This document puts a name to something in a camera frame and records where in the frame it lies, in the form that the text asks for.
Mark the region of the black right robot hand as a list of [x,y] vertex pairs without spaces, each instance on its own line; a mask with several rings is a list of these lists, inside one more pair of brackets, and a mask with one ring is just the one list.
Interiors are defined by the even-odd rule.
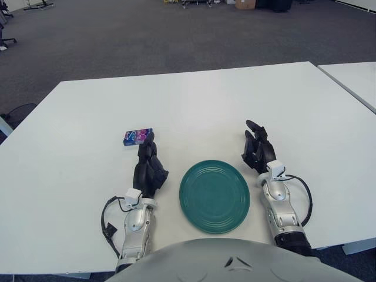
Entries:
[[267,163],[277,159],[273,145],[268,141],[268,134],[263,126],[251,120],[246,120],[246,125],[250,131],[245,131],[246,142],[241,157],[258,174],[266,173]]

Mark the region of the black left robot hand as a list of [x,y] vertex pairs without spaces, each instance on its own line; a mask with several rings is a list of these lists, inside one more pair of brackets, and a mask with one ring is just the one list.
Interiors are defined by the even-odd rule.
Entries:
[[169,172],[164,169],[157,157],[157,147],[154,142],[155,134],[151,131],[144,142],[139,145],[139,161],[135,167],[133,188],[142,193],[143,198],[153,199],[166,181]]

